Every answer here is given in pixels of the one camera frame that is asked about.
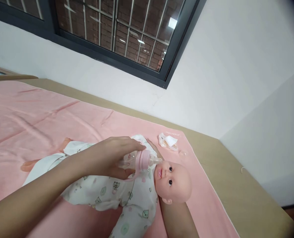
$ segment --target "white tissue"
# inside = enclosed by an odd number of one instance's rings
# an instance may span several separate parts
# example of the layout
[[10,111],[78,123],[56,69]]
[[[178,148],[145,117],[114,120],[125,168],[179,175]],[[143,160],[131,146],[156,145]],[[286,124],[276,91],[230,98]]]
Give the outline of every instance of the white tissue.
[[176,138],[173,138],[172,136],[165,136],[163,133],[160,133],[158,136],[158,140],[161,147],[167,147],[174,151],[178,150],[178,147],[176,145],[178,140]]

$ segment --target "hand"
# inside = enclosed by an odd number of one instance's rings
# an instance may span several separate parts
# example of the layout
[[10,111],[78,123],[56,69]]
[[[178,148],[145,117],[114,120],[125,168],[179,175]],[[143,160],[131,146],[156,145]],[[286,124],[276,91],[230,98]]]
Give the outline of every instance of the hand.
[[148,138],[146,139],[147,142],[150,144],[150,146],[154,149],[154,151],[157,153],[157,157],[161,158],[164,160],[163,156],[161,155],[161,153],[159,152],[157,146],[154,145],[154,143],[151,142],[151,140],[149,140]]
[[77,177],[80,178],[87,175],[101,175],[127,179],[135,170],[124,170],[117,167],[116,163],[124,155],[144,149],[146,149],[144,145],[130,137],[110,137],[65,160],[69,159],[70,170],[77,173]]

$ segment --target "pink baby bottle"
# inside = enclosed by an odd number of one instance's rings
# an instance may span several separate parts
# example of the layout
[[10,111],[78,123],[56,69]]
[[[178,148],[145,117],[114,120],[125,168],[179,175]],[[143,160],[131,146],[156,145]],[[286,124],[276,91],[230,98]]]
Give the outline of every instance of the pink baby bottle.
[[118,167],[123,169],[135,169],[135,175],[133,178],[128,178],[125,181],[134,180],[141,170],[148,169],[148,166],[153,164],[159,164],[163,160],[153,156],[149,150],[133,151],[123,157],[117,164]]

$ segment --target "doll ear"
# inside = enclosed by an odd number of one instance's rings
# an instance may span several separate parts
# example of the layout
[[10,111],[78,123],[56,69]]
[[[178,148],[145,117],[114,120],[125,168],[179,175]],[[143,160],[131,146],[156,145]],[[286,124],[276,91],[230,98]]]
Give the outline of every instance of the doll ear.
[[162,200],[163,200],[163,202],[166,203],[166,204],[169,204],[169,205],[172,204],[172,200],[171,200],[171,199],[168,199],[168,200],[167,200],[167,199],[165,199],[165,198],[162,198]]

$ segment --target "white wall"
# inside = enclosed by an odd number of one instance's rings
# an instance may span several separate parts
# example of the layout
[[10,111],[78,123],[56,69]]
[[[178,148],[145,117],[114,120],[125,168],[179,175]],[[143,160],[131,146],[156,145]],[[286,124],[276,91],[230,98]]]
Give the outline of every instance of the white wall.
[[0,22],[0,67],[220,138],[294,74],[276,1],[207,0],[167,90]]
[[221,142],[279,205],[294,204],[294,75]]

